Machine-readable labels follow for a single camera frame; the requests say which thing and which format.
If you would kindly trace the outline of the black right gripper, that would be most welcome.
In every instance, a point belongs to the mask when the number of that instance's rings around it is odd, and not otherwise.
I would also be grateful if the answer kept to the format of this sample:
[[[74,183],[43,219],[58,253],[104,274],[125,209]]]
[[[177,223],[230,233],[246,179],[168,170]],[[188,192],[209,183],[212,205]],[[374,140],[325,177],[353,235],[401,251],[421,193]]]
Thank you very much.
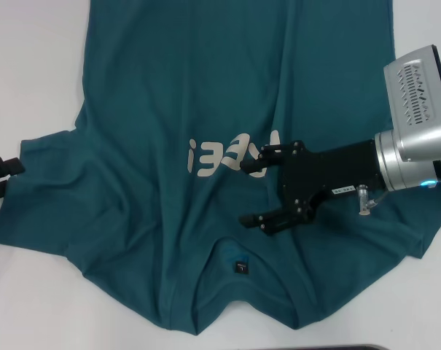
[[[268,145],[256,159],[241,161],[246,174],[272,166],[281,166],[284,207],[238,218],[245,228],[259,228],[267,236],[312,222],[323,202],[350,195],[360,185],[384,189],[373,140],[322,152],[309,151],[302,141]]]

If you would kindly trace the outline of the silver plug on right gripper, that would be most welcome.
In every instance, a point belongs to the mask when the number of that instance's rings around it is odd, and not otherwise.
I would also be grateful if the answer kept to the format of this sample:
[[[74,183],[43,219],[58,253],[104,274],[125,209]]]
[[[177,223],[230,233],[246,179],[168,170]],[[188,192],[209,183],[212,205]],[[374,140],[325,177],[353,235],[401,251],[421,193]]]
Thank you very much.
[[[367,185],[361,184],[357,187],[359,199],[359,214],[362,216],[370,215],[369,191]]]

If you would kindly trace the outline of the teal blue printed t-shirt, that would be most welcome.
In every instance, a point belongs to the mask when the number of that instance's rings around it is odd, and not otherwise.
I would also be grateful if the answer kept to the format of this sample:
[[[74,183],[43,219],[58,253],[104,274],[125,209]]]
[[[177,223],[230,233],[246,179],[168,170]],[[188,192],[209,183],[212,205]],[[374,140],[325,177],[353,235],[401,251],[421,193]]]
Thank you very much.
[[[320,321],[441,227],[441,185],[355,196],[274,236],[262,145],[313,151],[389,127],[392,0],[91,0],[72,131],[23,141],[0,244],[56,254],[159,327],[197,335],[233,301],[292,329]]]

